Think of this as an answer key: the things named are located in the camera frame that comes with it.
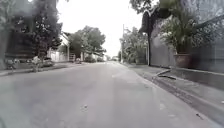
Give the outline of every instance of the overcast sky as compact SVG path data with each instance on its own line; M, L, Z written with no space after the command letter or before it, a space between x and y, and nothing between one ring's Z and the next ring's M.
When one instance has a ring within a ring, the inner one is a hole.
M106 35L103 47L110 56L120 49L123 24L129 29L141 26L142 15L136 14L129 0L60 0L57 8L65 32L74 33L86 25L98 27Z

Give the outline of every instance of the curb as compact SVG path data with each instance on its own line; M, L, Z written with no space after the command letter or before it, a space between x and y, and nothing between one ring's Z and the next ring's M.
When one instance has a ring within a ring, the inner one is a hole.
M170 92L171 94L175 95L176 97L180 98L185 103L190 105L192 108L198 110L200 113L203 113L208 118L224 126L224 121L223 121L224 109L223 108L217 105L214 105L198 96L192 95L182 89L179 89L172 84L164 82L159 77L154 77L151 79L152 79L151 81L154 84Z

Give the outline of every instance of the tree trunk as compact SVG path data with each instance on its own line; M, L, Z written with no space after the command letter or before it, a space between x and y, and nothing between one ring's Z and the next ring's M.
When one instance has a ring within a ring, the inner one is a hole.
M6 49L7 49L7 45L8 45L8 35L9 35L9 31L8 30L3 30L0 31L0 70L1 69L5 69L5 53L6 53Z

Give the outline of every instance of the street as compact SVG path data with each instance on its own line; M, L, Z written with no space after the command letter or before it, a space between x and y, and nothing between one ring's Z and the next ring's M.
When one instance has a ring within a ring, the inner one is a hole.
M116 62L0 77L0 128L221 128Z

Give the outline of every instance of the parked car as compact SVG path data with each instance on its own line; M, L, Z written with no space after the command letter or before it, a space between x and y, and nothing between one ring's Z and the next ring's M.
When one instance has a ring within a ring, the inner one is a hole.
M51 60L51 58L46 57L43 59L43 63L41 64L41 67L51 67L54 66L54 62Z

